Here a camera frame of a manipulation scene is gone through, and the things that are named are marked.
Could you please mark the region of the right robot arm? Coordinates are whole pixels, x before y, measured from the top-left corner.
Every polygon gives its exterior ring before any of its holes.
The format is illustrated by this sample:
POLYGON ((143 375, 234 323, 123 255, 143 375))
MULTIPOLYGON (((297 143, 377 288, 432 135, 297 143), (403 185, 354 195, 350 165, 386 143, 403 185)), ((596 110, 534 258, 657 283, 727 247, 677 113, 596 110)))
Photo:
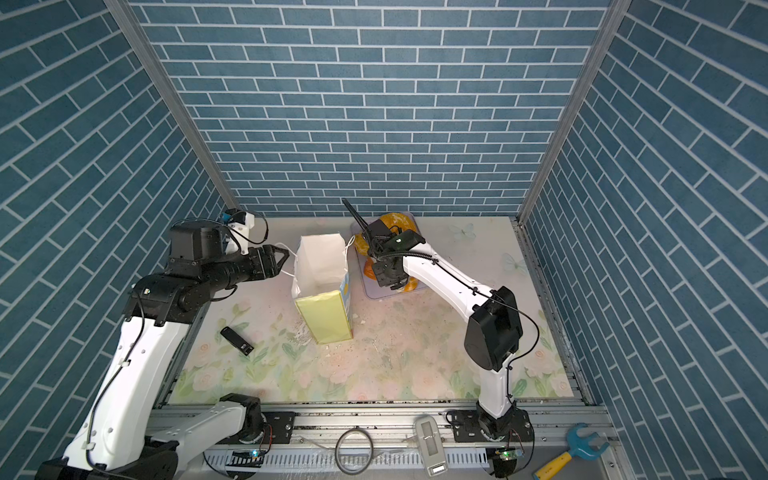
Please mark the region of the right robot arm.
POLYGON ((464 349, 480 375, 477 411, 481 431, 491 440, 509 435, 516 409, 510 371, 523 337, 513 292, 470 278, 413 230, 389 228, 381 220, 367 223, 359 219, 357 223, 380 287, 395 290, 414 278, 466 321, 464 349))

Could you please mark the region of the twisted ring doughnut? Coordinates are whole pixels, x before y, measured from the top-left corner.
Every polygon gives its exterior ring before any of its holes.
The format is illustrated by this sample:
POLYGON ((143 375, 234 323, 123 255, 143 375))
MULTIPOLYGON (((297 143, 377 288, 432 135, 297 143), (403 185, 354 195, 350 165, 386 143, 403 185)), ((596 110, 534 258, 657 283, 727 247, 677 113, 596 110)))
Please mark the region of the twisted ring doughnut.
POLYGON ((416 278, 410 277, 406 284, 396 290, 397 293, 411 292, 419 286, 419 281, 416 278))

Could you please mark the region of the white paper gift bag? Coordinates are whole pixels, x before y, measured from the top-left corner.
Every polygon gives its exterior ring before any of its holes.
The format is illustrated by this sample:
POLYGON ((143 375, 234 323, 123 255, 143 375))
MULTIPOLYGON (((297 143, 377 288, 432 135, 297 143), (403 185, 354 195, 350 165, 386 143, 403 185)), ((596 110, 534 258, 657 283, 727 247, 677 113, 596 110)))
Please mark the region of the white paper gift bag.
POLYGON ((320 345, 353 338, 348 250, 339 233, 303 236, 291 251, 291 296, 312 338, 320 345))

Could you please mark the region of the metal kitchen tongs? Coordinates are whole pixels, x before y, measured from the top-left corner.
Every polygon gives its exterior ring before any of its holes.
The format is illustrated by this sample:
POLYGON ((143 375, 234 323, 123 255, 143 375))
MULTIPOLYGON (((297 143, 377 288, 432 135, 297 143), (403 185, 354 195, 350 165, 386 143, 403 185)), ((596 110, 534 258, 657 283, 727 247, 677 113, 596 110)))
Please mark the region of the metal kitchen tongs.
POLYGON ((356 221, 356 223, 359 225, 361 229, 361 235, 366 241, 370 240, 370 228, 367 221, 358 213, 358 211, 355 209, 355 207, 346 199, 341 199, 342 204, 344 207, 348 210, 348 212, 351 214, 353 219, 356 221))

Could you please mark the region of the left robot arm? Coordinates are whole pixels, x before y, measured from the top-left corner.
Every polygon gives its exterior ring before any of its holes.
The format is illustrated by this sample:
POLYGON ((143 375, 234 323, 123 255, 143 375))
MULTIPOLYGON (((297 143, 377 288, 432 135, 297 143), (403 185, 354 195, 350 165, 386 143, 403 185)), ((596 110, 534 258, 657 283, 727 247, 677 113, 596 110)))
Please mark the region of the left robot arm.
POLYGON ((113 360, 93 406, 62 457, 43 462, 39 479, 174 479, 224 439, 260 442, 268 434, 258 398, 227 394, 208 410, 148 435, 150 415, 184 339, 210 303, 244 282, 281 273, 288 249, 212 220, 171 227, 161 273, 132 287, 113 360))

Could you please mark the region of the red-orange triangular bread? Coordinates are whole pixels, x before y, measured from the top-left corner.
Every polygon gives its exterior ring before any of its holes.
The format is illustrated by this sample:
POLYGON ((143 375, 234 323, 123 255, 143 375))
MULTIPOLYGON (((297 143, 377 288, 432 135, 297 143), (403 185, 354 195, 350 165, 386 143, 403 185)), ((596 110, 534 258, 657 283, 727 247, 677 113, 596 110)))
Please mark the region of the red-orange triangular bread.
POLYGON ((365 262, 363 273, 367 278, 376 281, 377 277, 376 277, 376 274, 374 273, 373 266, 374 266, 374 261, 371 258, 368 258, 365 262))

